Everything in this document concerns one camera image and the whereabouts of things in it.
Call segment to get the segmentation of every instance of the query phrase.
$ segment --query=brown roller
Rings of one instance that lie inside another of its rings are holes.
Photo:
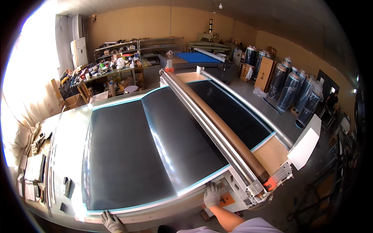
[[[248,167],[253,171],[255,176],[261,183],[264,183],[269,178],[268,172],[262,164],[251,153],[241,139],[233,132],[233,130],[208,106],[190,87],[181,81],[174,73],[167,73],[175,83],[198,105],[205,115],[214,123],[224,137],[236,149],[241,158],[245,161]]]

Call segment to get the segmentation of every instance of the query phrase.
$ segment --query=gloved hand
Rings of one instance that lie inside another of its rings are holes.
[[[209,181],[206,184],[205,194],[203,195],[203,201],[205,206],[210,209],[214,205],[219,205],[220,190],[216,183]]]
[[[102,211],[101,221],[111,233],[124,233],[124,227],[119,218],[115,215],[113,217],[114,220],[110,217],[109,211],[105,210]]]

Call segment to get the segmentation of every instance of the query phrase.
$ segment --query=doorway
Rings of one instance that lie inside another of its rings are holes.
[[[329,76],[322,72],[322,70],[319,70],[316,80],[319,80],[323,84],[324,103],[330,93],[339,92],[339,86]]]

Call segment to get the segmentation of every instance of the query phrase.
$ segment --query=curtain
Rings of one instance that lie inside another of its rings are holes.
[[[58,75],[61,76],[67,68],[74,70],[70,46],[70,43],[73,41],[72,17],[56,15],[55,29],[58,60],[60,62]]]
[[[18,168],[35,125],[59,114],[50,83],[59,80],[54,1],[45,2],[24,23],[7,65],[1,96],[1,130],[8,166]]]

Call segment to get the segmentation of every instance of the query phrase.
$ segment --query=brown wall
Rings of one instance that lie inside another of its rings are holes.
[[[184,37],[184,44],[197,40],[213,19],[214,32],[223,41],[231,41],[233,19],[203,10],[185,7],[144,6],[115,10],[87,19],[88,58],[94,60],[93,50],[108,41],[130,40],[143,37]],[[127,19],[136,19],[129,23]],[[254,45],[256,29],[242,22],[235,22],[234,38],[245,46]]]
[[[88,58],[94,60],[93,50],[107,41],[130,40],[143,37],[183,37],[184,44],[197,39],[197,33],[203,32],[213,19],[214,32],[218,32],[223,41],[231,41],[233,19],[211,12],[185,7],[144,6],[115,10],[97,15],[95,24],[87,19]],[[326,73],[340,87],[338,103],[341,111],[351,119],[351,131],[354,129],[354,100],[352,85],[341,73],[299,45],[279,36],[235,21],[233,38],[244,46],[255,45],[258,49],[273,46],[277,49],[277,61],[290,56],[293,65],[317,76],[319,69]]]
[[[317,77],[319,70],[322,70],[339,86],[338,103],[340,104],[341,112],[345,112],[351,119],[350,132],[355,129],[354,87],[338,70],[299,45],[265,31],[257,30],[255,45],[257,49],[265,50],[268,46],[274,47],[277,49],[275,59],[278,62],[283,61],[286,56],[290,56],[292,59],[292,65],[297,69],[305,70],[307,74],[314,75],[315,77]]]

